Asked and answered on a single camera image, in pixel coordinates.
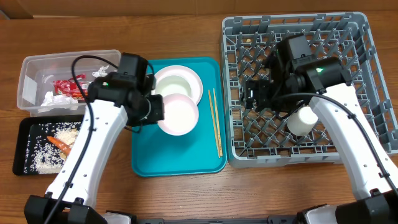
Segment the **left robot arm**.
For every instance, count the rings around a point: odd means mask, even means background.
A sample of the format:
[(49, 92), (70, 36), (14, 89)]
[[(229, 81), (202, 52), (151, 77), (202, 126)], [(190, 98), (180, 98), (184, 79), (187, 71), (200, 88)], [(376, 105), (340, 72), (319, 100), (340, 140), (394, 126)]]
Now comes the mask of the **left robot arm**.
[(120, 132), (164, 119), (161, 95), (152, 95), (153, 66), (136, 54), (123, 53), (115, 71), (98, 77), (81, 94), (86, 108), (78, 137), (65, 164), (44, 196), (30, 195), (28, 223), (135, 223), (136, 216), (95, 209), (100, 180)]

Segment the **white rice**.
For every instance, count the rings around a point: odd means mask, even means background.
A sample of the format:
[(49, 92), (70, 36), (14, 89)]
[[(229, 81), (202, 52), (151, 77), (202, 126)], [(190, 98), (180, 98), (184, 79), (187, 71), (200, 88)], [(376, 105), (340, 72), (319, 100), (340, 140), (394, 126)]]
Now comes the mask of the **white rice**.
[(60, 135), (64, 131), (77, 129), (80, 132), (80, 126), (80, 121), (32, 125), (29, 130), (22, 173), (36, 175), (60, 172), (68, 156), (52, 144), (47, 136), (62, 141)]

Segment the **red snack wrapper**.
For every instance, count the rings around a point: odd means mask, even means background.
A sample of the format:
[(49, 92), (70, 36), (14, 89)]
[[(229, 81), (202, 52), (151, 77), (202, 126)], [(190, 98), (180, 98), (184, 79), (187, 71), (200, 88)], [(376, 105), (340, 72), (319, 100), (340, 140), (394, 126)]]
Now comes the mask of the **red snack wrapper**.
[[(84, 94), (87, 95), (88, 87), (91, 82), (86, 80), (86, 75), (84, 73), (77, 75), (76, 79)], [(75, 100), (84, 100), (84, 97), (81, 94), (80, 89), (78, 88), (78, 85), (73, 78), (70, 78), (68, 80), (55, 80), (53, 82), (53, 86), (55, 92), (59, 95), (72, 97)]]

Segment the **left wooden chopstick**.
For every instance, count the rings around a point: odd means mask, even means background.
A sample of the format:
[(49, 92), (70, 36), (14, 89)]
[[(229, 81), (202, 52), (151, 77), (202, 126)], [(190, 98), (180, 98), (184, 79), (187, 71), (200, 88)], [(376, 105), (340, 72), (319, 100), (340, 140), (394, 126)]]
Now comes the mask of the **left wooden chopstick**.
[(214, 135), (215, 135), (216, 149), (217, 149), (217, 153), (218, 153), (218, 158), (220, 158), (221, 157), (221, 153), (220, 153), (220, 147), (219, 147), (219, 144), (218, 144), (218, 133), (217, 133), (217, 129), (216, 129), (215, 115), (214, 115), (213, 102), (212, 102), (212, 99), (211, 99), (210, 90), (208, 90), (208, 97), (209, 97), (211, 118), (212, 118), (212, 123), (213, 123), (213, 130), (214, 130)]

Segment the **white tissue paper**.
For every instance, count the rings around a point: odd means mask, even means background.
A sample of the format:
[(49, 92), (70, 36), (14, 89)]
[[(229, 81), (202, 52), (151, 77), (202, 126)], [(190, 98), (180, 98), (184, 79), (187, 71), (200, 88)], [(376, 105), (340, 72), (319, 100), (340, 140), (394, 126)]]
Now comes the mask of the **white tissue paper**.
[(78, 100), (73, 99), (70, 96), (66, 95), (54, 95), (52, 91), (46, 92), (44, 96), (44, 101), (38, 109), (39, 113), (50, 111), (51, 108), (44, 108), (44, 106), (59, 106), (61, 105), (62, 108), (70, 109), (70, 110), (77, 110), (78, 106), (74, 106), (77, 104)]

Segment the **large white plate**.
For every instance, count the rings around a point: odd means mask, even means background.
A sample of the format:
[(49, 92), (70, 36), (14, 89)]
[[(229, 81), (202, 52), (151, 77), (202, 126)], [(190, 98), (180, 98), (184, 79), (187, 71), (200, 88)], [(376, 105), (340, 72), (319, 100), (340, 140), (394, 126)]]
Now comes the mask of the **large white plate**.
[(203, 95), (203, 84), (196, 72), (182, 65), (171, 65), (155, 74), (155, 89), (152, 94), (167, 96), (183, 94), (189, 96), (197, 105)]

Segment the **black plastic tray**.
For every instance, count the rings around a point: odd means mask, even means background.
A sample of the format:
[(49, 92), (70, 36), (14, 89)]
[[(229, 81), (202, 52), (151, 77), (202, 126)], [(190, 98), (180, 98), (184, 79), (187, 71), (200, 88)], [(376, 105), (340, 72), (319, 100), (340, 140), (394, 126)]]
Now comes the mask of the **black plastic tray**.
[(16, 143), (16, 151), (12, 171), (15, 175), (25, 175), (22, 173), (24, 167), (25, 151), (30, 127), (34, 124), (61, 123), (61, 122), (82, 122), (82, 115), (67, 116), (44, 116), (25, 118), (20, 122), (19, 132)]

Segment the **white paper napkin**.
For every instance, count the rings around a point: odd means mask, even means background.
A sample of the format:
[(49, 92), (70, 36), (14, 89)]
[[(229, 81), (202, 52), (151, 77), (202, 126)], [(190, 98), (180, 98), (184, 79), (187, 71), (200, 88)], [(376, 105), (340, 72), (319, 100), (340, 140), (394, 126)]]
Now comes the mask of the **white paper napkin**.
[(107, 73), (107, 69), (108, 69), (108, 68), (109, 68), (108, 65), (107, 65), (107, 66), (102, 66), (102, 67), (99, 68), (98, 71), (93, 72), (93, 73), (92, 73), (92, 76), (95, 77), (95, 78), (98, 78), (98, 77), (105, 77), (105, 76), (108, 74), (108, 73)]

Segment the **small white bowl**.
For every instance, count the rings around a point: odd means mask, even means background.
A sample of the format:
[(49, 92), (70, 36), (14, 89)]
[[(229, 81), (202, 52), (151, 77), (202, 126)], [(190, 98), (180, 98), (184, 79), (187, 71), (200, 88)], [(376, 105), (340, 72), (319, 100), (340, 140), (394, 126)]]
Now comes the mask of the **small white bowl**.
[(194, 129), (199, 119), (198, 106), (189, 96), (175, 93), (163, 98), (164, 118), (158, 122), (163, 132), (182, 136)]

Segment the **white cup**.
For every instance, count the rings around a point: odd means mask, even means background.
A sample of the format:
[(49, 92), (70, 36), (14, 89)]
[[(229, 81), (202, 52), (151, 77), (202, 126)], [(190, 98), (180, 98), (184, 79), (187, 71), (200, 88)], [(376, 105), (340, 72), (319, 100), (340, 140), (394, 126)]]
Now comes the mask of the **white cup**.
[(305, 136), (311, 132), (317, 122), (318, 116), (311, 107), (304, 106), (288, 117), (287, 127), (292, 134)]

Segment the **teal plastic serving tray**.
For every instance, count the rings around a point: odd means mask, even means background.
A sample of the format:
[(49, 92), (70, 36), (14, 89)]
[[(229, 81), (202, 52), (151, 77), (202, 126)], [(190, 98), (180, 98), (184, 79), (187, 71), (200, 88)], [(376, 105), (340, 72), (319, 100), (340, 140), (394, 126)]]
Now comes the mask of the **teal plastic serving tray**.
[[(172, 136), (158, 125), (143, 126), (139, 134), (132, 134), (131, 165), (137, 175), (157, 177), (169, 175), (209, 174), (221, 171), (227, 163), (223, 85), (218, 62), (210, 57), (151, 60), (155, 71), (170, 65), (191, 68), (202, 80), (203, 96), (198, 104), (199, 120), (193, 131)], [(208, 91), (216, 97), (221, 145), (219, 156), (213, 131)]]

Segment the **right wooden chopstick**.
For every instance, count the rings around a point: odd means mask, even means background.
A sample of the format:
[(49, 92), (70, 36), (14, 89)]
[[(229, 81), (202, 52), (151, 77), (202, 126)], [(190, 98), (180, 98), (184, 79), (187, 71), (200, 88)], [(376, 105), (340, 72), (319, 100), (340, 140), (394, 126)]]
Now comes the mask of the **right wooden chopstick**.
[(217, 134), (217, 143), (218, 143), (218, 152), (219, 156), (223, 156), (223, 150), (221, 145), (221, 132), (220, 132), (220, 122), (218, 116), (218, 105), (217, 105), (217, 98), (216, 98), (216, 91), (213, 89), (213, 99), (214, 99), (214, 112), (215, 112), (215, 119), (216, 119), (216, 134)]

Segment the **clear plastic waste bin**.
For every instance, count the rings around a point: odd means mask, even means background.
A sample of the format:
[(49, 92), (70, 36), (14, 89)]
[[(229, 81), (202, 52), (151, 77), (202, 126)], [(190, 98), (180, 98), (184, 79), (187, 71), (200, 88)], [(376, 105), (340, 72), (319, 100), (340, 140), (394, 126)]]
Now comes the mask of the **clear plastic waste bin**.
[(101, 57), (115, 65), (119, 64), (121, 58), (118, 50), (91, 50), (26, 57), (19, 77), (17, 107), (28, 111), (31, 117), (84, 114), (84, 102), (48, 106), (42, 104), (47, 92), (57, 94), (53, 86), (54, 81), (72, 79), (72, 62), (82, 55)]

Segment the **grey plastic dishwasher rack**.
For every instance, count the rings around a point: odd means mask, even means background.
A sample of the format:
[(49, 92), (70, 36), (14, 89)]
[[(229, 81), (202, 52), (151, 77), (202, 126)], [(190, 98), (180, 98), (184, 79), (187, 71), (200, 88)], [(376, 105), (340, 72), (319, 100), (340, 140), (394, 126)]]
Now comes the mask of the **grey plastic dishwasher rack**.
[(359, 105), (389, 155), (397, 153), (397, 120), (374, 45), (361, 12), (234, 16), (222, 22), (221, 62), (226, 151), (235, 168), (340, 163), (321, 123), (306, 136), (287, 129), (283, 113), (255, 112), (240, 102), (246, 80), (268, 79), (261, 63), (282, 39), (304, 34), (319, 58), (336, 57), (351, 73)]

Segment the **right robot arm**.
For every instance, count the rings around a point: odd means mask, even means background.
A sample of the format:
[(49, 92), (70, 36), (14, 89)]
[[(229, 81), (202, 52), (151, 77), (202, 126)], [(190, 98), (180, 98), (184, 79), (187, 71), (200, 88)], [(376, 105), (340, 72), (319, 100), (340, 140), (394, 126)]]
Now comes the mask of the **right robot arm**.
[(303, 34), (280, 41), (263, 62), (270, 80), (244, 83), (247, 109), (292, 113), (309, 105), (349, 175), (355, 201), (298, 212), (297, 223), (396, 223), (397, 166), (367, 121), (351, 74), (336, 57), (318, 59)]

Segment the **wooden chopstick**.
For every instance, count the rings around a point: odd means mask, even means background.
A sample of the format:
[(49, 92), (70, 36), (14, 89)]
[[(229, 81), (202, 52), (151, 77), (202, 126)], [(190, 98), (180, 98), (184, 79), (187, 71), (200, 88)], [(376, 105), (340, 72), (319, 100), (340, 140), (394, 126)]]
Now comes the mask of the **wooden chopstick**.
[(213, 130), (214, 130), (214, 135), (215, 135), (216, 149), (217, 149), (217, 153), (218, 153), (218, 158), (220, 158), (221, 157), (221, 153), (220, 153), (220, 147), (219, 147), (219, 144), (218, 144), (218, 133), (217, 133), (217, 129), (216, 129), (215, 115), (214, 115), (213, 102), (212, 102), (212, 99), (211, 99), (210, 90), (208, 90), (208, 97), (209, 97), (211, 118), (212, 118), (212, 123), (213, 123)]
[(215, 119), (216, 119), (216, 134), (217, 134), (217, 143), (218, 143), (218, 152), (219, 156), (223, 156), (223, 150), (221, 145), (221, 132), (220, 132), (220, 122), (218, 116), (218, 105), (217, 105), (217, 98), (216, 98), (216, 91), (213, 89), (213, 99), (214, 99), (214, 112), (215, 112)]

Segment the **orange carrot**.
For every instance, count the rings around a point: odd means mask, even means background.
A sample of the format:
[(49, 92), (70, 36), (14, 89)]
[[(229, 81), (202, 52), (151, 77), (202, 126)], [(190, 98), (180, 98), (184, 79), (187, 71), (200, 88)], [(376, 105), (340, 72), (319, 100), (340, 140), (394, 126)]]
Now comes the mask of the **orange carrot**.
[(47, 136), (47, 139), (54, 144), (57, 148), (59, 148), (66, 156), (69, 156), (71, 148), (68, 144), (58, 140), (55, 137)]

